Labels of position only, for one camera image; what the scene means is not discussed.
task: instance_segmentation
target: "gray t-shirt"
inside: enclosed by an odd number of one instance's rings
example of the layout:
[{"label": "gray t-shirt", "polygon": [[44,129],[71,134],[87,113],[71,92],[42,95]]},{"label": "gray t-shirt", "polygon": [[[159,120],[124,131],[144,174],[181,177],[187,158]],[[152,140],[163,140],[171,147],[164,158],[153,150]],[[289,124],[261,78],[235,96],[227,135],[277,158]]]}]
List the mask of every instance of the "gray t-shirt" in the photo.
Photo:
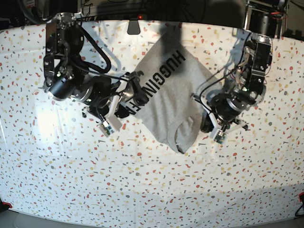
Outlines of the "gray t-shirt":
[{"label": "gray t-shirt", "polygon": [[142,119],[157,141],[185,153],[195,142],[203,108],[191,98],[211,73],[172,35],[163,35],[139,63],[140,84],[149,102],[127,108]]}]

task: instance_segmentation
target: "black cable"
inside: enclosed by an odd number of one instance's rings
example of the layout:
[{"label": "black cable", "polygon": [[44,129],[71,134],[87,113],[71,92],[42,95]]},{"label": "black cable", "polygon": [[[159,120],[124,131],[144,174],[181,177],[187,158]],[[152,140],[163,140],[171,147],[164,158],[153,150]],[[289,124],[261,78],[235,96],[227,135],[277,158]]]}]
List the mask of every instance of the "black cable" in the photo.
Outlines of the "black cable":
[{"label": "black cable", "polygon": [[96,44],[94,39],[90,36],[90,34],[83,28],[81,27],[82,32],[84,33],[85,37],[87,40],[92,44],[92,46],[96,49],[96,51],[101,55],[101,57],[105,60],[106,67],[103,69],[103,73],[108,73],[112,67],[111,61],[109,57],[103,52],[103,50]]},{"label": "black cable", "polygon": [[[220,82],[221,80],[225,79],[226,77],[228,77],[230,74],[234,73],[234,72],[237,70],[238,65],[242,62],[242,59],[243,59],[243,56],[244,56],[245,44],[247,43],[247,41],[248,41],[250,35],[251,35],[251,33],[248,34],[248,36],[246,37],[246,39],[245,39],[245,41],[244,41],[242,55],[241,55],[241,58],[240,58],[238,64],[237,64],[237,65],[236,65],[228,74],[224,75],[222,78],[216,80],[215,82],[211,83],[209,86],[205,87],[205,88],[201,91],[201,93],[199,94],[199,98],[200,98],[200,99],[201,99],[201,96],[203,95],[203,93],[204,93],[207,89],[209,89],[210,87],[212,87],[212,86],[215,85],[216,83]],[[216,72],[214,75],[212,75],[210,78],[214,77],[214,76],[217,75],[218,73],[219,73],[219,71]]]},{"label": "black cable", "polygon": [[93,6],[93,3],[90,3],[90,4],[88,4],[88,5],[84,5],[84,6],[88,6],[89,7],[89,11],[88,11],[88,13],[86,14],[86,16],[85,16],[85,19],[86,19],[86,21],[88,20],[88,17],[90,16],[90,14],[91,14],[91,6]]},{"label": "black cable", "polygon": [[206,3],[206,0],[203,0],[203,2],[204,2],[204,8],[203,8],[203,13],[202,13],[200,21],[199,21],[200,23],[203,23],[203,20],[204,20],[205,15],[206,15],[206,6],[207,6],[207,3]]},{"label": "black cable", "polygon": [[102,77],[107,77],[107,78],[111,78],[111,79],[116,79],[116,80],[120,80],[120,81],[126,81],[128,82],[129,80],[127,79],[124,79],[124,78],[120,78],[120,77],[115,77],[115,76],[110,76],[110,75],[105,75],[105,74],[101,74],[99,72],[95,72],[95,71],[92,71],[92,70],[88,70],[88,69],[85,69],[84,67],[76,64],[73,60],[71,60],[71,63],[73,66],[77,67],[78,69],[84,71],[84,72],[87,72],[87,73],[91,73],[91,74],[95,74],[95,75],[99,75],[99,76],[102,76]]},{"label": "black cable", "polygon": [[[274,56],[274,42],[273,42],[273,39],[271,38],[271,46],[272,46],[272,57]],[[268,72],[265,74],[265,76],[266,75],[268,75],[269,74],[269,72],[270,72],[270,70],[271,70],[271,65],[272,64],[270,64],[270,67],[269,67],[269,70],[268,70]]]},{"label": "black cable", "polygon": [[302,203],[302,206],[300,206],[300,208],[296,211],[296,213],[295,213],[295,217],[297,217],[297,218],[300,218],[300,217],[304,217],[304,214],[303,215],[298,215],[298,213],[299,213],[299,211],[301,210],[303,208],[303,210],[304,210],[304,203]]},{"label": "black cable", "polygon": [[182,12],[184,13],[184,16],[185,16],[187,22],[190,22],[190,21],[189,21],[189,18],[188,18],[188,16],[187,16],[187,14],[186,14],[186,11],[182,9]]},{"label": "black cable", "polygon": [[40,20],[39,18],[34,17],[28,9],[25,7],[23,0],[17,0],[17,3],[20,7],[20,10],[23,12],[24,16],[35,24],[44,24],[46,21]]},{"label": "black cable", "polygon": [[295,6],[299,7],[301,10],[304,10],[304,7],[299,5],[298,3],[294,2],[294,1],[290,1],[291,3],[293,3]]},{"label": "black cable", "polygon": [[83,60],[81,60],[81,59],[74,59],[74,62],[75,62],[75,64],[77,64],[77,65],[81,65],[81,66],[83,66],[83,67],[91,68],[91,69],[97,71],[97,72],[100,73],[100,74],[104,74],[104,73],[105,73],[105,70],[104,70],[104,69],[100,68],[99,66],[97,66],[97,65],[95,65],[95,64],[93,64],[93,63],[85,62],[85,61],[83,61]]},{"label": "black cable", "polygon": [[185,12],[189,14],[190,17],[192,17],[193,21],[197,23],[198,21],[195,19],[195,17],[187,10],[187,8],[184,8]]}]

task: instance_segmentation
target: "confetti pattern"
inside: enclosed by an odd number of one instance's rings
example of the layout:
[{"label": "confetti pattern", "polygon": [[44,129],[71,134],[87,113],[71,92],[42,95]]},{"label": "confetti pattern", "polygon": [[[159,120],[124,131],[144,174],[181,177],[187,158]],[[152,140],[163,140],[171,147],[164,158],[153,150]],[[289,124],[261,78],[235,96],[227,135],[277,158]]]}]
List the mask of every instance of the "confetti pattern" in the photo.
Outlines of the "confetti pattern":
[{"label": "confetti pattern", "polygon": [[[111,57],[111,74],[132,72],[166,31],[212,73],[240,57],[242,31],[188,23],[84,23]],[[250,131],[224,145],[200,133],[185,155],[129,117],[105,138],[83,104],[55,102],[43,85],[45,27],[0,32],[0,195],[18,212],[99,227],[233,227],[293,217],[304,189],[304,45],[273,40],[264,102],[242,114]],[[83,59],[103,66],[86,42]]]}]

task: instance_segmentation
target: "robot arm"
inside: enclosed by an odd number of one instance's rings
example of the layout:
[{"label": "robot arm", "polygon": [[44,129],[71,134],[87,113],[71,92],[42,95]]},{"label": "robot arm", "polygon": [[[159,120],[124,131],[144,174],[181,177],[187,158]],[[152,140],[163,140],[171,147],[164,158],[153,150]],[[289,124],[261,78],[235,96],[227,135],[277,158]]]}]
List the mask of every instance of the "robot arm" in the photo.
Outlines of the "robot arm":
[{"label": "robot arm", "polygon": [[[85,37],[104,58],[105,69],[81,59],[79,53]],[[55,59],[60,60],[57,66]],[[122,77],[105,75],[110,68],[109,58],[76,22],[74,14],[57,14],[47,24],[45,92],[58,101],[72,97],[86,104],[89,113],[101,120],[100,129],[105,136],[121,128],[122,124],[118,118],[129,116],[129,112],[121,105],[122,102],[133,99],[138,106],[148,102],[139,84],[140,72],[127,73]]]},{"label": "robot arm", "polygon": [[245,41],[240,63],[221,78],[228,79],[227,85],[210,102],[202,96],[203,92],[199,96],[208,114],[201,130],[211,132],[211,138],[220,144],[224,143],[228,133],[241,127],[248,130],[247,124],[238,116],[260,103],[266,93],[265,76],[272,62],[271,38],[276,32],[279,37],[281,27],[277,18],[284,15],[286,1],[272,1],[276,6],[261,2],[247,1],[245,28],[254,33],[250,33]]}]

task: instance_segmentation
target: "terrazzo-patterned tablecloth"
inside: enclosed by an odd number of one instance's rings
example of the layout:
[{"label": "terrazzo-patterned tablecloth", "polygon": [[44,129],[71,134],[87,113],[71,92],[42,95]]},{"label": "terrazzo-patterned tablecloth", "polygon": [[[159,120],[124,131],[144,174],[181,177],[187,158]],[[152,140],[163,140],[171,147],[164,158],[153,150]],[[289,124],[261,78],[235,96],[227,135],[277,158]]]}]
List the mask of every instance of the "terrazzo-patterned tablecloth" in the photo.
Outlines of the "terrazzo-patterned tablecloth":
[{"label": "terrazzo-patterned tablecloth", "polygon": [[[232,68],[247,34],[232,28],[140,21],[85,23],[112,60],[132,72],[166,31],[211,72]],[[45,26],[0,33],[0,195],[15,211],[105,227],[233,227],[293,217],[304,189],[304,45],[273,40],[267,94],[244,112],[250,131],[224,145],[201,133],[185,155],[155,141],[133,117],[105,138],[83,104],[42,87]],[[102,65],[86,42],[86,61]]]}]

